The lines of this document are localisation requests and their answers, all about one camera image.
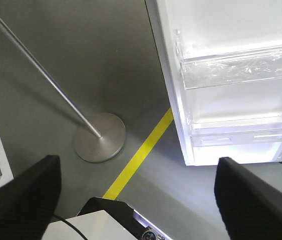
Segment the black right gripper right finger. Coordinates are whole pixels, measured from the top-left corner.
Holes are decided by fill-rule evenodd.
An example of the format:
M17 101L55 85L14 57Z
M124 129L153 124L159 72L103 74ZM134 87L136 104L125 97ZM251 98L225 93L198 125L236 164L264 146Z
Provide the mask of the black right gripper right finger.
M232 240L282 240L282 192L230 157L219 158L214 195Z

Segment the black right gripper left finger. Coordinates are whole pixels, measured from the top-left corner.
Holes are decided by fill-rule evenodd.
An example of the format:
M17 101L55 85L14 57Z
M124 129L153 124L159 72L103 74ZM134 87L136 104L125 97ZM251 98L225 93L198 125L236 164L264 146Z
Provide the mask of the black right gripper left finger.
M61 193L61 163L47 155L0 187L0 240L40 240Z

